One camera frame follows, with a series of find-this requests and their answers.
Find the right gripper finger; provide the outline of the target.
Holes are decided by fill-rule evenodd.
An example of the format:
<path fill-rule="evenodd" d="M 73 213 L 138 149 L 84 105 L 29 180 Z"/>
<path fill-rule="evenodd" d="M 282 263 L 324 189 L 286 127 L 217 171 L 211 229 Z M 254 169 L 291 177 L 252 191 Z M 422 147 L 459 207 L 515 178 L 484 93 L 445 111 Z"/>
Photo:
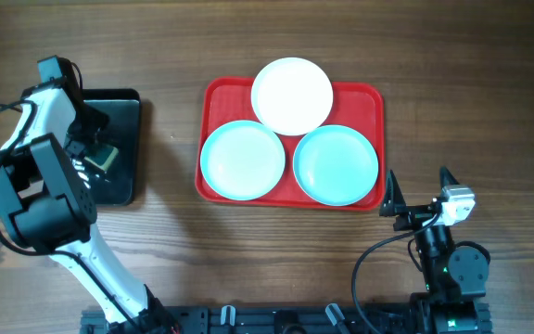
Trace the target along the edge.
<path fill-rule="evenodd" d="M 452 173 L 446 166 L 441 166 L 439 168 L 439 181 L 440 188 L 459 185 L 457 179 L 452 175 Z"/>
<path fill-rule="evenodd" d="M 407 205 L 401 193 L 401 188 L 392 170 L 387 172 L 386 191 L 381 202 L 379 215 L 392 217 L 403 215 L 407 212 Z"/>

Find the green and yellow sponge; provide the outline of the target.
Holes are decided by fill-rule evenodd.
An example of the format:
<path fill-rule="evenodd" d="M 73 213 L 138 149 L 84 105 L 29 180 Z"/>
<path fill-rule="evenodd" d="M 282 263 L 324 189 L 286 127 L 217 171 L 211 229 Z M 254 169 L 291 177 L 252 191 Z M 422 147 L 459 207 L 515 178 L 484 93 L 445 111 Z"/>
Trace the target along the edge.
<path fill-rule="evenodd" d="M 84 155 L 84 159 L 106 173 L 113 161 L 117 158 L 119 150 L 111 145 L 98 143 L 90 146 Z"/>

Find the light blue plate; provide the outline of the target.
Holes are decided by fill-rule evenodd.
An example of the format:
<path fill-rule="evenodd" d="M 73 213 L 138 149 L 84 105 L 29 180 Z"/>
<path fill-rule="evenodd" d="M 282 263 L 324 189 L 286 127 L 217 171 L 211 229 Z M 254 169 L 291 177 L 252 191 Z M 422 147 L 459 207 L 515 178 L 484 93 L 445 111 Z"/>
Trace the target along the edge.
<path fill-rule="evenodd" d="M 286 166 L 279 137 L 259 122 L 228 122 L 203 144 L 199 167 L 218 195 L 231 200 L 258 199 L 275 188 Z"/>
<path fill-rule="evenodd" d="M 379 161 L 371 142 L 344 125 L 321 126 L 297 144 L 292 170 L 300 189 L 326 206 L 342 207 L 374 189 Z"/>

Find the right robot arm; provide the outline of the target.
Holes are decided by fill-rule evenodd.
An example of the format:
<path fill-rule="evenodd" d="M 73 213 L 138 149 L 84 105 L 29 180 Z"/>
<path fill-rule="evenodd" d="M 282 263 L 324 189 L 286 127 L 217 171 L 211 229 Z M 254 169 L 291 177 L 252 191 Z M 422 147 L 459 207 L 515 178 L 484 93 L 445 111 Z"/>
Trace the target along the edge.
<path fill-rule="evenodd" d="M 476 205 L 473 190 L 450 171 L 439 170 L 439 196 L 409 206 L 392 171 L 379 214 L 396 219 L 393 229 L 413 233 L 425 293 L 410 297 L 413 333 L 491 333 L 486 296 L 490 253 L 473 241 L 453 240 L 451 229 L 464 222 Z"/>

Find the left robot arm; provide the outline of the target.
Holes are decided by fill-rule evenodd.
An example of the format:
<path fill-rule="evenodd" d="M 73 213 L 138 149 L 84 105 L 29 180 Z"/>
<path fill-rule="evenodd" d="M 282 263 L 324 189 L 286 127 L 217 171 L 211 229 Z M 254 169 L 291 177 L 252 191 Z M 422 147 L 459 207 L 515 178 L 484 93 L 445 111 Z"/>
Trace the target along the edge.
<path fill-rule="evenodd" d="M 141 99 L 132 88 L 87 89 L 52 56 L 12 108 L 0 148 L 0 243 L 68 269 L 102 309 L 107 333 L 178 333 L 181 325 L 103 239 L 98 205 L 134 197 Z"/>

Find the black rectangular water tray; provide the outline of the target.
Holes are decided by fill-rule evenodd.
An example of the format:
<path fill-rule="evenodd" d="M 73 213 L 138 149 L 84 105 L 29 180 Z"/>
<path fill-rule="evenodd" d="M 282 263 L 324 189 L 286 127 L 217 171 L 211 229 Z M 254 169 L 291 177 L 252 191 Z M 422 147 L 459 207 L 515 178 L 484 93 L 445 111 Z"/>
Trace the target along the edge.
<path fill-rule="evenodd" d="M 125 206 L 134 198 L 142 105 L 132 88 L 85 89 L 77 107 L 87 104 L 109 116 L 109 123 L 97 134 L 95 144 L 119 150 L 106 173 L 80 158 L 71 159 L 74 168 L 99 206 Z"/>

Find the red plastic tray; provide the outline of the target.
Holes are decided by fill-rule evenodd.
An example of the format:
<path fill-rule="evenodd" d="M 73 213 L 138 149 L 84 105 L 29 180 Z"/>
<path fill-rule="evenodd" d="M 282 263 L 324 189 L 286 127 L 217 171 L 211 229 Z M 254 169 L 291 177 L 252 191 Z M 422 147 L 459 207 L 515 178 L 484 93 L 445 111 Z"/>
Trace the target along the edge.
<path fill-rule="evenodd" d="M 205 92 L 201 112 L 198 145 L 220 126 L 238 120 L 256 121 L 251 107 L 252 77 L 219 77 L 212 81 Z M 348 126 L 362 134 L 372 144 L 378 158 L 378 176 L 370 192 L 359 201 L 340 206 L 341 211 L 366 212 L 376 208 L 386 192 L 384 100 L 379 92 L 367 83 L 333 82 L 333 108 L 324 122 L 326 125 Z M 276 206 L 302 209 L 324 209 L 326 206 L 311 199 L 298 185 L 291 163 L 298 145 L 298 136 L 282 135 L 280 140 L 286 153 L 283 175 L 266 195 L 244 203 L 251 206 Z"/>

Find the white round plate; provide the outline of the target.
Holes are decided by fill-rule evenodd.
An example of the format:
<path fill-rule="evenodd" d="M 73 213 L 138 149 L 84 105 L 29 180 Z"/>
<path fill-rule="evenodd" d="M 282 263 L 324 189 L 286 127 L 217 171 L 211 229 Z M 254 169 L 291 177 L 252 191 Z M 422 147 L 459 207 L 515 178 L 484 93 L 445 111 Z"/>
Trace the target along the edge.
<path fill-rule="evenodd" d="M 263 125 L 279 135 L 305 135 L 321 126 L 334 102 L 332 83 L 305 58 L 279 58 L 263 67 L 250 92 L 251 107 Z"/>

